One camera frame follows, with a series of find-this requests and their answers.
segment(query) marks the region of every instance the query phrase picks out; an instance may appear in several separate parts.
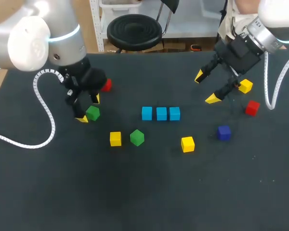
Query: coiled white cable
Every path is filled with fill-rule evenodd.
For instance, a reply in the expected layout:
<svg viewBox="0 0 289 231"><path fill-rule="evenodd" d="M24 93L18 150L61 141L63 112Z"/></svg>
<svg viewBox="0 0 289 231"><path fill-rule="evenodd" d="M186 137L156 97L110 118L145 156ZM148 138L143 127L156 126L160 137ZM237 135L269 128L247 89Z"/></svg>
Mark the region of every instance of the coiled white cable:
<svg viewBox="0 0 289 231"><path fill-rule="evenodd" d="M265 104L266 106L270 109L273 110L276 105L277 97L278 97L278 92L280 85L285 77L285 74L287 73L289 69L289 60L284 66L282 72L280 73L276 85L275 85L275 90L272 98L272 104L270 104L269 100L269 90L268 90L268 66L269 66L269 54L268 52L264 53L264 94L265 94Z"/></svg>
<svg viewBox="0 0 289 231"><path fill-rule="evenodd" d="M34 93L36 94L36 96L37 96L39 102L42 104L43 108L45 109L45 111L46 111L46 113L50 119L51 126L52 126L52 130L51 130L49 138L45 142L38 144L38 145L26 145L26 144L18 143L18 142L12 141L12 140L10 140L10 139L2 136L2 135L0 135L0 140L3 140L5 142L8 142L8 143L13 144L13 145L18 146L18 147L27 148L27 149L38 149L38 148L46 146L47 144L49 144L52 141L54 134L55 134L55 131L56 131L54 118L53 118L52 113L50 112L48 106L46 105L46 103L42 99L42 97L39 93L39 89L38 89L38 80L42 75L44 75L46 73L52 73L52 74L56 75L61 83L64 81L64 77L56 70L45 69L45 70L41 70L40 72L38 72L33 79Z"/></svg>

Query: dark blue cube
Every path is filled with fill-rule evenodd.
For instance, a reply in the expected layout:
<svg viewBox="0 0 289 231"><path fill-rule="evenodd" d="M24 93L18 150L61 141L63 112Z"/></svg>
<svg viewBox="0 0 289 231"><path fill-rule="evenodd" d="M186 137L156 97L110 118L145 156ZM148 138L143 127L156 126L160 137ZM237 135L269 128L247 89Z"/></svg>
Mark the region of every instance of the dark blue cube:
<svg viewBox="0 0 289 231"><path fill-rule="evenodd" d="M157 107L156 116L157 116L157 121L166 121L167 120L167 108Z"/></svg>
<svg viewBox="0 0 289 231"><path fill-rule="evenodd" d="M217 129L217 138L220 141L228 141L231 138L231 130L229 126L219 126Z"/></svg>
<svg viewBox="0 0 289 231"><path fill-rule="evenodd" d="M179 107L171 107L169 108L170 113L170 121L179 121L181 117L180 108Z"/></svg>
<svg viewBox="0 0 289 231"><path fill-rule="evenodd" d="M152 120L152 107L143 107L143 110L142 110L142 119L143 120Z"/></svg>

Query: wooden floor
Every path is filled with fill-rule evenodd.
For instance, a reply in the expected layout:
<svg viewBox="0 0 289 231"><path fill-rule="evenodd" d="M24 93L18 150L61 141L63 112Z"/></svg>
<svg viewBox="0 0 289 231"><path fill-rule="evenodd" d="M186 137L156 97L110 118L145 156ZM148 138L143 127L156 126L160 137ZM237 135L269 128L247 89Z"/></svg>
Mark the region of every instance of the wooden floor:
<svg viewBox="0 0 289 231"><path fill-rule="evenodd" d="M25 0L0 0L0 22L16 12ZM97 53L97 44L91 16L89 0L72 0L78 16L79 24L85 39L88 53ZM5 77L6 70L0 70L0 86Z"/></svg>

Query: stool seat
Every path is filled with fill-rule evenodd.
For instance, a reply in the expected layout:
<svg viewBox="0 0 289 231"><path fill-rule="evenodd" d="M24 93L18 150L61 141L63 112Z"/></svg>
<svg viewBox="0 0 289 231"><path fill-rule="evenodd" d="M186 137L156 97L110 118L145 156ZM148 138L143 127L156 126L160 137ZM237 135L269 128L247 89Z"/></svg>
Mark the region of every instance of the stool seat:
<svg viewBox="0 0 289 231"><path fill-rule="evenodd" d="M142 14L127 14L113 20L107 28L110 43L126 51L143 51L162 40L162 28L155 19Z"/></svg>

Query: green hexagonal block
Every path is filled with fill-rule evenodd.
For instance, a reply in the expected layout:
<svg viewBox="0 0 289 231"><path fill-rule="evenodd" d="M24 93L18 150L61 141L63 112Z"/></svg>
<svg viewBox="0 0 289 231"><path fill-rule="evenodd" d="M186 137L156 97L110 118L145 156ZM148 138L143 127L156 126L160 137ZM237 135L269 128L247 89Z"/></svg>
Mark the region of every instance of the green hexagonal block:
<svg viewBox="0 0 289 231"><path fill-rule="evenodd" d="M140 130L135 130L131 135L131 142L137 147L145 141L145 135Z"/></svg>
<svg viewBox="0 0 289 231"><path fill-rule="evenodd" d="M86 111L87 118L90 120L97 120L100 117L100 109L97 107L90 106Z"/></svg>

